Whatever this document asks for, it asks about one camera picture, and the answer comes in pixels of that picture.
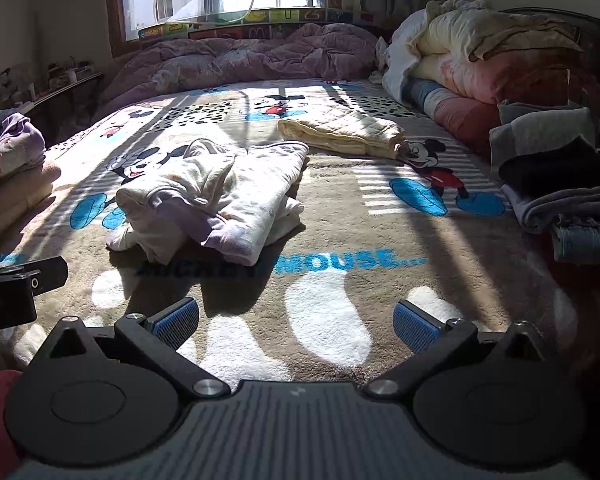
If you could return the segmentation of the dark wooden headboard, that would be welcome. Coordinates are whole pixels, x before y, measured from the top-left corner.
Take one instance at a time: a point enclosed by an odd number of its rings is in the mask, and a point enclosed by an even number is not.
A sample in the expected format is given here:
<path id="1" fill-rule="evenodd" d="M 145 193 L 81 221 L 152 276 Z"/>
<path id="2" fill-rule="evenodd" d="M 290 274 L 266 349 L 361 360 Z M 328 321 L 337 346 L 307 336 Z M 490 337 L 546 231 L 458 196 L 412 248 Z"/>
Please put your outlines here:
<path id="1" fill-rule="evenodd" d="M 541 8 L 540 6 L 520 6 L 505 9 L 506 13 L 543 15 L 558 18 L 572 29 L 574 41 L 583 51 L 585 63 L 600 84 L 600 18 L 567 10 Z"/>

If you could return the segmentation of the Mickey Mouse plush blanket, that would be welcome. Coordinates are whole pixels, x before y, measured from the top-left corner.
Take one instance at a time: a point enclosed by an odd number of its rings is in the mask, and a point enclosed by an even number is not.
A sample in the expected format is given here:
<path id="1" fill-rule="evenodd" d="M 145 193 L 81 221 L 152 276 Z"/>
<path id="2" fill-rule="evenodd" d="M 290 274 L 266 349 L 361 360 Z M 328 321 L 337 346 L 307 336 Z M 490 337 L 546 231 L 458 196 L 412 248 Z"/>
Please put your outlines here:
<path id="1" fill-rule="evenodd" d="M 198 138 L 252 148 L 279 138 L 280 118 L 341 104 L 403 127 L 439 152 L 442 193 L 393 160 L 314 152 L 291 189 L 298 228 L 235 266 L 196 244 L 165 266 L 143 249 L 110 252 L 123 222 L 114 194 L 171 166 Z M 501 332 L 526 320 L 559 350 L 579 319 L 521 231 L 506 198 L 463 145 L 364 82 L 238 84 L 163 96 L 117 110 L 51 148 L 52 195 L 0 245 L 0 266 L 59 256 L 60 289 L 39 296 L 30 324 L 0 330 L 0 370 L 20 370 L 66 314 L 90 327 L 151 314 L 185 296 L 199 307 L 181 355 L 230 385 L 243 379 L 365 382 L 408 356 L 392 312 L 411 301 L 440 320 Z"/>

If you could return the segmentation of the cluttered side desk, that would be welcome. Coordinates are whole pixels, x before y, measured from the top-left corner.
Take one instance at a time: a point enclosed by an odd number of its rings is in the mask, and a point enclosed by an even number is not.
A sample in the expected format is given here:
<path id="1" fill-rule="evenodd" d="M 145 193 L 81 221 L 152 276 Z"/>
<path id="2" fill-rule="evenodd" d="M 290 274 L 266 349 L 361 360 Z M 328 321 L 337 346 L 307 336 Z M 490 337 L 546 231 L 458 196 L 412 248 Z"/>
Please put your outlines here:
<path id="1" fill-rule="evenodd" d="M 91 121 L 105 74 L 90 62 L 52 63 L 37 73 L 29 63 L 0 73 L 0 129 L 7 116 L 27 116 L 47 141 L 65 139 Z"/>

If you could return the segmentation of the cream quilted folded blanket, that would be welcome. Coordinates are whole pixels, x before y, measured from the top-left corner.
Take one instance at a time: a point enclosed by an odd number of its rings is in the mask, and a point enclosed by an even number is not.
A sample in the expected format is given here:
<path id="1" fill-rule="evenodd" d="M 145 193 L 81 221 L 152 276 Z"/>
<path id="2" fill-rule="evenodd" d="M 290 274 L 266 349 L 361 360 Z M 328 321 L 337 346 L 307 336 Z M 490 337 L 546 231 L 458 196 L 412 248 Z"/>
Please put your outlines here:
<path id="1" fill-rule="evenodd" d="M 407 144 L 403 130 L 390 120 L 347 116 L 334 122 L 315 118 L 279 119 L 277 128 L 287 141 L 299 141 L 311 148 L 345 155 L 396 159 Z"/>

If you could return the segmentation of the white floral padded garment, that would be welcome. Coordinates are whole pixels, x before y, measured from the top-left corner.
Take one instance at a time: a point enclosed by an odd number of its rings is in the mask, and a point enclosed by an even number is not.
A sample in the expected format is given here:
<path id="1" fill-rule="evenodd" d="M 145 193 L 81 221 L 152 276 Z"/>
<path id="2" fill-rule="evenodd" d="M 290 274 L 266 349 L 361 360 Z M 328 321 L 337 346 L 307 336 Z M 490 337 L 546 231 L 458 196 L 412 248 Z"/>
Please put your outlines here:
<path id="1" fill-rule="evenodd" d="M 118 188 L 125 222 L 106 245 L 113 252 L 140 246 L 166 266 L 192 240 L 254 266 L 265 246 L 300 226 L 304 206 L 288 192 L 308 154 L 298 141 L 236 148 L 197 139 L 183 156 Z"/>

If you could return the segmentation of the folded clothes stack left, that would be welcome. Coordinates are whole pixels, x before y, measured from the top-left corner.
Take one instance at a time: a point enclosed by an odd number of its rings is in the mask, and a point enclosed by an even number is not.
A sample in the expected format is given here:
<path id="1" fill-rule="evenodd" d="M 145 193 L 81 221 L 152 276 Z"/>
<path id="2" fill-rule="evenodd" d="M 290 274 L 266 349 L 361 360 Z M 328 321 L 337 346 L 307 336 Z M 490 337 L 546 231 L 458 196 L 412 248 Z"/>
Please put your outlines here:
<path id="1" fill-rule="evenodd" d="M 14 113 L 0 135 L 0 234 L 52 194 L 61 169 L 46 159 L 45 140 L 29 117 Z"/>

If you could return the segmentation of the purple crumpled comforter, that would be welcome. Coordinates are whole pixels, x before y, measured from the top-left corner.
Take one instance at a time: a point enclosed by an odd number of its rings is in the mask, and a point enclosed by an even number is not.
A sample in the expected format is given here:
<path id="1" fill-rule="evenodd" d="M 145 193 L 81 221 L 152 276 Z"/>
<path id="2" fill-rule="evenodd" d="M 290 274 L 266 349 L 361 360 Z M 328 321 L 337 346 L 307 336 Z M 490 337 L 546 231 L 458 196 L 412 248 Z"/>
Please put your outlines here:
<path id="1" fill-rule="evenodd" d="M 350 80 L 377 66 L 377 38 L 351 24 L 305 24 L 285 38 L 163 40 L 129 58 L 96 117 L 162 94 L 275 79 Z"/>

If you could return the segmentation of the grey and dark clothes pile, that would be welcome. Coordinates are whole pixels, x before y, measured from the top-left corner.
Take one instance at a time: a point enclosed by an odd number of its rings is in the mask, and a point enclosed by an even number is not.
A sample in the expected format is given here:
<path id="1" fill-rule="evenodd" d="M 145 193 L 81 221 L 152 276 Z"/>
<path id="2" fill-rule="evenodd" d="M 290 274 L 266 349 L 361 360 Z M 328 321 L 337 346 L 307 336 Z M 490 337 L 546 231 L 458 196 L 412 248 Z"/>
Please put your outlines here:
<path id="1" fill-rule="evenodd" d="M 600 148 L 592 112 L 576 103 L 505 101 L 490 131 L 491 170 L 524 231 L 560 263 L 600 264 Z"/>

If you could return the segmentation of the colourful alphabet foam mat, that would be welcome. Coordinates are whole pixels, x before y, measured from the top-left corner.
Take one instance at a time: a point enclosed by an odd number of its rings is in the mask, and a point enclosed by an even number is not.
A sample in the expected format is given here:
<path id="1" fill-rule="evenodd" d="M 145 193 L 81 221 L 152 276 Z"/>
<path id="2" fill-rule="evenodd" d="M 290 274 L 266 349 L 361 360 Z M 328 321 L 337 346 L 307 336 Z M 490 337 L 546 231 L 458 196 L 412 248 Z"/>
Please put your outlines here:
<path id="1" fill-rule="evenodd" d="M 204 14 L 193 18 L 176 18 L 161 24 L 141 28 L 137 35 L 141 42 L 166 37 L 229 37 L 264 39 L 283 27 L 302 26 L 306 23 L 346 23 L 371 25 L 374 14 L 329 8 L 275 8 L 251 11 Z"/>

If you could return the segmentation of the stacked rolled quilts pile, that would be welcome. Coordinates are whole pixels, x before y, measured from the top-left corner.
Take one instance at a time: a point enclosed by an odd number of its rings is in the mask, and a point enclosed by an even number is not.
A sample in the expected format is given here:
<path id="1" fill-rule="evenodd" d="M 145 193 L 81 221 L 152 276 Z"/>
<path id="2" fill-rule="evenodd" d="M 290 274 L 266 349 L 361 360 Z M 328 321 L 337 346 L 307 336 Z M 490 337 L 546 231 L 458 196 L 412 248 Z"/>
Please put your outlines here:
<path id="1" fill-rule="evenodd" d="M 483 0 L 430 1 L 376 44 L 381 83 L 472 152 L 490 152 L 498 106 L 588 108 L 600 119 L 600 84 L 571 27 L 558 18 L 506 13 Z"/>

